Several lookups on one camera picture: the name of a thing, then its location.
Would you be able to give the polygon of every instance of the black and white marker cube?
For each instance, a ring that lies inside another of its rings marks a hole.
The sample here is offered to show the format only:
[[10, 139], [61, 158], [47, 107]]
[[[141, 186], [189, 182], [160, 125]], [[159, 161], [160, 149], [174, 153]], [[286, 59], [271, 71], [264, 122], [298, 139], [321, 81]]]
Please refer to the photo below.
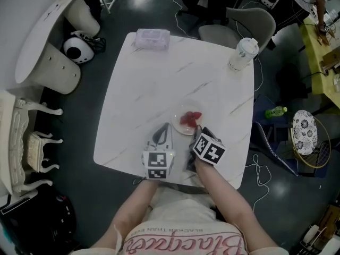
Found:
[[218, 165], [226, 148], [220, 141], [202, 133], [197, 139], [193, 151], [201, 160], [212, 165]]
[[148, 180], [165, 180], [174, 163], [175, 151], [143, 151], [145, 174]]

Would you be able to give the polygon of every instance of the red fruit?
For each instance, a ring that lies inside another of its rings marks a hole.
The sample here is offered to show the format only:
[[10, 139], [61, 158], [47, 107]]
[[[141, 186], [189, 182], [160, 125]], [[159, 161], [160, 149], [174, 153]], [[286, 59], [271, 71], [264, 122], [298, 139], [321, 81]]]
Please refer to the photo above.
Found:
[[200, 113], [200, 112], [194, 112], [194, 113], [193, 113], [193, 117], [194, 117], [196, 120], [199, 119], [201, 116], [202, 116], [202, 113]]
[[186, 116], [182, 116], [181, 117], [181, 120], [180, 120], [180, 125], [185, 125], [185, 124], [187, 124], [188, 123], [188, 119], [187, 119], [187, 117]]
[[193, 119], [193, 112], [187, 112], [185, 116], [187, 117], [188, 120], [191, 120]]
[[192, 128], [196, 128], [196, 126], [197, 126], [196, 120], [192, 119], [192, 120], [188, 121], [188, 126], [190, 126]]

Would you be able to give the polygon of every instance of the yellow tablecloth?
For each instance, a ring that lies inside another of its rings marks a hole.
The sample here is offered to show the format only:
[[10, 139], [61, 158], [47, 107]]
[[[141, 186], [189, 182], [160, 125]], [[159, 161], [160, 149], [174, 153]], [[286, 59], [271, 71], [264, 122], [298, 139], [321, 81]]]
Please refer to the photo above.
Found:
[[[303, 42], [306, 46], [306, 53], [311, 73], [322, 72], [320, 62], [322, 57], [331, 51], [329, 46], [320, 45], [317, 41], [317, 34], [311, 19], [306, 18], [304, 24], [300, 25]], [[340, 108], [340, 93], [335, 91], [333, 77], [335, 72], [329, 71], [328, 76], [323, 74], [312, 75], [312, 93], [315, 95], [325, 94], [338, 108]]]

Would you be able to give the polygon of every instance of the white tumbler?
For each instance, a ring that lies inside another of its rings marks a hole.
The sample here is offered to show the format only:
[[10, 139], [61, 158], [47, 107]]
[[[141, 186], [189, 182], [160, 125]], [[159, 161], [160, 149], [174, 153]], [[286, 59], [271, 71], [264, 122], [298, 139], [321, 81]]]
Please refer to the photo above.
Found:
[[235, 72], [242, 71], [258, 53], [257, 41], [254, 38], [243, 38], [229, 58], [228, 65]]

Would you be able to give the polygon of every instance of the gray floor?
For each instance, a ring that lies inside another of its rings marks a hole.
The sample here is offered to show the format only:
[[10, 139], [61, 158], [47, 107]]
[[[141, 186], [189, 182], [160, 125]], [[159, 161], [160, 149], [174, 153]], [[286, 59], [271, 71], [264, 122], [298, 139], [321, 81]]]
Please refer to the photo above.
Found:
[[[93, 161], [101, 107], [120, 48], [126, 34], [138, 28], [168, 29], [172, 35], [183, 36], [174, 18], [178, 9], [172, 0], [119, 0], [111, 15], [105, 11], [102, 14], [100, 36], [106, 38], [107, 50], [81, 65], [82, 80], [76, 91], [63, 96], [44, 90], [42, 101], [49, 107], [63, 108], [64, 114], [57, 117], [39, 113], [36, 129], [64, 139], [61, 145], [46, 146], [47, 154], [61, 166], [49, 176], [53, 178], [55, 188], [72, 201], [77, 219], [74, 237], [84, 245], [93, 244], [103, 234], [119, 206], [134, 189], [133, 176], [96, 165]], [[191, 16], [181, 16], [179, 23], [187, 29], [195, 20]], [[280, 31], [274, 42], [277, 48], [274, 51], [265, 49], [260, 56], [264, 82], [257, 94], [276, 101], [279, 91], [275, 74], [284, 64], [295, 63], [302, 76], [310, 72], [305, 53], [297, 53], [303, 42], [296, 25]], [[260, 82], [260, 66], [255, 62], [256, 87]], [[304, 108], [312, 112], [319, 102], [319, 96], [312, 96], [296, 100], [288, 107], [291, 111]], [[331, 138], [340, 137], [338, 116], [319, 115], [318, 118], [332, 129]], [[249, 152], [247, 164], [252, 163], [252, 155]], [[317, 222], [335, 196], [340, 176], [338, 158], [339, 153], [334, 152], [327, 177], [319, 179], [294, 177], [259, 154], [259, 164], [268, 165], [273, 178], [268, 184], [269, 195], [257, 203], [255, 213], [265, 230], [282, 247], [290, 249], [308, 226]], [[262, 173], [261, 180], [265, 181], [268, 175]], [[245, 169], [239, 191], [251, 205], [266, 192], [264, 187], [257, 186], [255, 167]]]

